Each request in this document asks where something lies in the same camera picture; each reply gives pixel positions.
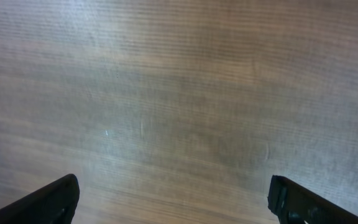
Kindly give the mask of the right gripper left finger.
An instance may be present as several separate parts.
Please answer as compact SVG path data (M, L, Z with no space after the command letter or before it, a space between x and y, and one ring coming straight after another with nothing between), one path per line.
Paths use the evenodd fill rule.
M74 174L0 209L0 224L71 224L80 197Z

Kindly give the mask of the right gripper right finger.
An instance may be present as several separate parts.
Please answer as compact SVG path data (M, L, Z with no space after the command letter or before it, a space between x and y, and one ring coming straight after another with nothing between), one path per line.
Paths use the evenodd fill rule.
M271 178L268 209L280 224L358 224L358 216L279 175Z

